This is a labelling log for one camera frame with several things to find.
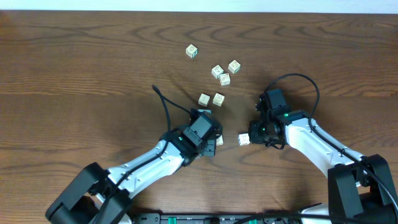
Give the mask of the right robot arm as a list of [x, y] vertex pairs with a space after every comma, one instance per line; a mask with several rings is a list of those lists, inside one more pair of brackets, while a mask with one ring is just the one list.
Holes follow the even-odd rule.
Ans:
[[290, 216], [294, 223], [397, 223], [397, 193], [387, 161], [330, 136], [302, 110], [268, 109], [249, 123], [253, 144], [301, 152], [327, 178], [328, 203]]

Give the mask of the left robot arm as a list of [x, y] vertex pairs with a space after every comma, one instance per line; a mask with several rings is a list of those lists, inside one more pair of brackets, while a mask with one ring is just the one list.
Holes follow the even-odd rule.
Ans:
[[133, 198], [155, 181], [190, 165], [222, 133], [212, 127], [195, 146], [188, 125], [164, 133], [156, 146], [123, 165], [103, 169], [86, 166], [45, 213], [50, 223], [119, 223]]

